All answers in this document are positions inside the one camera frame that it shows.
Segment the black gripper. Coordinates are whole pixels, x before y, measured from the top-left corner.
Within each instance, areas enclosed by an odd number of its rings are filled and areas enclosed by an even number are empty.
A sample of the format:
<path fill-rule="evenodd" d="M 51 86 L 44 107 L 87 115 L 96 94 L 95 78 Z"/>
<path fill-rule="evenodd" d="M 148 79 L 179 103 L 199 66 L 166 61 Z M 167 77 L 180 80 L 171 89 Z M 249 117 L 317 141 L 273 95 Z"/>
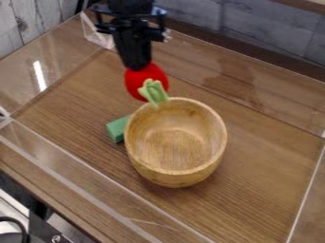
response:
<path fill-rule="evenodd" d="M 154 3 L 96 3 L 89 9 L 96 30 L 112 36 L 123 65 L 142 70 L 151 62 L 151 41 L 166 42 L 170 38 L 166 10 Z"/>

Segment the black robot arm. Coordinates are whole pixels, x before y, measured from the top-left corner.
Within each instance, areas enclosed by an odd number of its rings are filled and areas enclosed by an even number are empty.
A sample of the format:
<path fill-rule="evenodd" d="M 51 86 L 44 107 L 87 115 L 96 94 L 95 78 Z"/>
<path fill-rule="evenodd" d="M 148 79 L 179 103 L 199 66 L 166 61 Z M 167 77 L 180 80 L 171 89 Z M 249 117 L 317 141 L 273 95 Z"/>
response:
<path fill-rule="evenodd" d="M 91 5 L 95 28 L 112 36 L 123 65 L 139 71 L 152 61 L 151 43 L 167 41 L 166 10 L 155 0 L 105 0 Z"/>

